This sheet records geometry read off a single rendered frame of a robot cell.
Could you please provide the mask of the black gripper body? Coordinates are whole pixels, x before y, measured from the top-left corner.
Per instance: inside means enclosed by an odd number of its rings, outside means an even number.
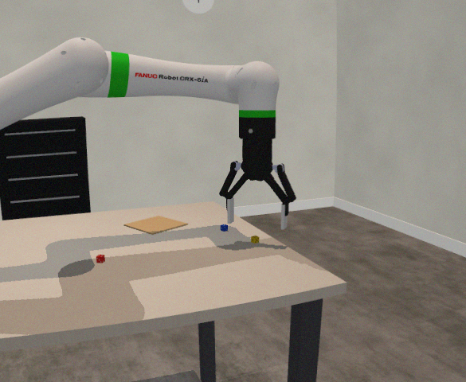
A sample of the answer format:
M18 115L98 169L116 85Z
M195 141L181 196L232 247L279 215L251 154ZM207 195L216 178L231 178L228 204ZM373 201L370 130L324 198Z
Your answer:
M249 167L253 168L248 176L250 181L263 181L257 169L261 168L267 176L272 172L272 139L266 141L249 141L242 139L241 168L245 172Z

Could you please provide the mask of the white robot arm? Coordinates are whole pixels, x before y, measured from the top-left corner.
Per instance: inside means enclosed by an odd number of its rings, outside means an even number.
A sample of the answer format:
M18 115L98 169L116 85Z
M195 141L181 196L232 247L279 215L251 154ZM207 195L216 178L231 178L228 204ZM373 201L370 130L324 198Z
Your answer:
M0 130L76 97L187 96L239 104L239 138L266 141L276 137L279 86L262 61L178 63L104 51L76 37L0 78Z

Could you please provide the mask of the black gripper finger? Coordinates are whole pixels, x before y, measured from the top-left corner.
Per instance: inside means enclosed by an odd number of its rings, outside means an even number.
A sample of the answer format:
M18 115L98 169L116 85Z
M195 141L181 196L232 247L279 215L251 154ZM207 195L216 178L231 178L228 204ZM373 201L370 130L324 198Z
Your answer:
M231 162L230 171L225 179L224 185L221 188L219 193L220 196L226 198L226 209L227 209L227 224L234 222L234 194L239 190L240 187L248 180L248 176L252 173L253 168L249 167L245 173L241 176L239 181L235 184L234 187L228 192L229 187L231 186L233 179L235 178L237 171L241 168L240 162Z
M283 203L281 204L281 229L285 229L287 227L286 216L288 215L288 205L290 202L293 202L296 199L296 195L294 194L293 189L284 171L284 164L272 165L272 169L275 170L276 173L278 173L280 182L284 187L284 191L287 195L284 193L282 188L280 188L280 186L277 184L277 182L271 174L267 176L267 174L261 168L258 168L257 172L259 175L262 176L265 182L269 184L274 193L279 197L279 199Z

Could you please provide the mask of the tan square mat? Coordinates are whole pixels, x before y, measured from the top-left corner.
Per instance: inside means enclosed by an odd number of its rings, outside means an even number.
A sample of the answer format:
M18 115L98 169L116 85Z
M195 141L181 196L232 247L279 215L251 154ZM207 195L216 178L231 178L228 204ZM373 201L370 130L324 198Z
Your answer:
M133 228L139 230L141 232L145 232L151 235L165 232L174 228L179 228L182 226L188 225L187 223L172 220L163 216L154 216L151 218L147 218L144 220L138 220L135 222L131 222L128 224L124 224L129 228Z

